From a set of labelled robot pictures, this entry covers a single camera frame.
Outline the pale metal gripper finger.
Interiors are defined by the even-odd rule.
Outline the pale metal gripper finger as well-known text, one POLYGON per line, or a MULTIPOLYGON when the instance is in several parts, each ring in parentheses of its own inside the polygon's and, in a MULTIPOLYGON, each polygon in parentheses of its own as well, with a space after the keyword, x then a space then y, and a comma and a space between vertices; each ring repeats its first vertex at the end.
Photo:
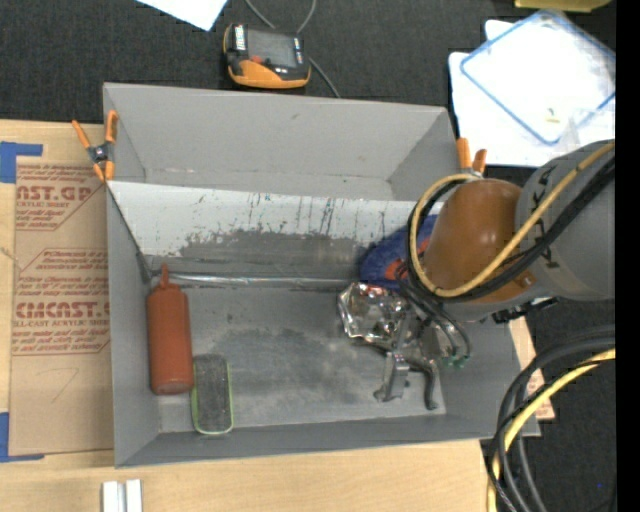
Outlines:
POLYGON ((422 372, 425 378, 424 404, 428 411, 434 411, 439 407, 439 404, 434 398, 438 378, 437 365, 432 361, 427 361, 422 372))
POLYGON ((381 385, 374 392, 374 397, 379 402, 402 398, 409 372, 410 365, 402 354, 388 352, 385 357, 381 385))

